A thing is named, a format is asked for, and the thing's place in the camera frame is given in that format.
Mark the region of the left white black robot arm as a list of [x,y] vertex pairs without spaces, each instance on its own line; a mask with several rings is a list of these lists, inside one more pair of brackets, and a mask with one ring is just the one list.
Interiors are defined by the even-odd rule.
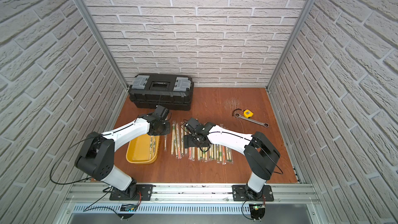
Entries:
[[162,136],[169,133],[170,122],[155,113],[142,115],[108,132],[92,132],[80,149],[75,160],[75,167],[120,192],[121,197],[117,197],[117,200],[125,198],[132,200],[138,194],[136,180],[114,165],[115,152],[144,134]]

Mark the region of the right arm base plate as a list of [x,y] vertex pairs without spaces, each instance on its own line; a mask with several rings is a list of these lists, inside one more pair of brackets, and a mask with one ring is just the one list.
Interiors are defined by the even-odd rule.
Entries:
[[247,185],[232,185],[232,196],[236,202],[265,201],[273,202],[274,195],[270,185],[264,185],[260,192],[255,192]]

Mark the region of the chopsticks pair twelfth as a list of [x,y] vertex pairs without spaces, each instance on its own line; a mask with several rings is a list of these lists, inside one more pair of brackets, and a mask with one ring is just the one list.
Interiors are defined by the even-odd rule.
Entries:
[[181,151],[181,157],[184,156],[185,154],[185,148],[184,148],[184,128],[183,128],[183,122],[180,123],[180,151]]

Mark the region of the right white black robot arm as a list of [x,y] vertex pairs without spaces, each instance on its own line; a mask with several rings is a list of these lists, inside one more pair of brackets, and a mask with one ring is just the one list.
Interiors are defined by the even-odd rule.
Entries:
[[186,147],[207,149],[211,145],[221,145],[243,154],[251,169],[245,197],[253,201],[262,198],[265,183],[271,179],[275,169],[279,169],[277,163],[280,159],[280,152],[263,133],[238,133],[210,122],[203,125],[194,118],[183,126],[188,131],[183,139]]

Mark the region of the chopsticks pair eleventh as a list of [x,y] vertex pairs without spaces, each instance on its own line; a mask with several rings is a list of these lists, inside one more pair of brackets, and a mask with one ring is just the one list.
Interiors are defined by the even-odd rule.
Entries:
[[[184,136],[186,136],[188,134],[188,132],[187,132],[185,124],[183,125],[183,131],[184,131]],[[185,141],[184,141],[184,153],[186,156],[189,155],[189,147],[188,147],[188,145],[186,145]]]

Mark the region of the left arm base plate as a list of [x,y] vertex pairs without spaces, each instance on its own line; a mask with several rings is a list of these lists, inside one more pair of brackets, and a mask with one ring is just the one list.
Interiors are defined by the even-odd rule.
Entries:
[[153,188],[152,184],[134,184],[124,191],[113,188],[109,199],[111,201],[150,201]]

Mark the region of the yellow plastic storage box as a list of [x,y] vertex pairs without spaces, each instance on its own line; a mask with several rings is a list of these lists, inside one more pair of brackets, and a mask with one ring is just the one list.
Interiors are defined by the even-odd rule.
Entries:
[[[150,164],[150,138],[151,136],[148,134],[141,135],[132,141],[130,141],[127,152],[126,159],[129,163],[133,164]],[[153,163],[156,161],[159,153],[159,145],[160,145],[160,137],[157,136],[157,155],[153,160]]]

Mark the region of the chopsticks pair fourteenth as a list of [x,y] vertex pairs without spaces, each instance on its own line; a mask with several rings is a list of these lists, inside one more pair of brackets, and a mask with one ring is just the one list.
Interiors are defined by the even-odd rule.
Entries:
[[176,122],[173,121],[172,124],[172,140],[171,140],[171,155],[176,155]]

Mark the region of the chopsticks pair thirteenth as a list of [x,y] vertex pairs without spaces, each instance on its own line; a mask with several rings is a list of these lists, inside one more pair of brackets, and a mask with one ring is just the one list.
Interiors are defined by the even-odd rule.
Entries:
[[177,149],[177,157],[178,159],[181,159],[180,131],[178,124],[176,124],[176,149]]

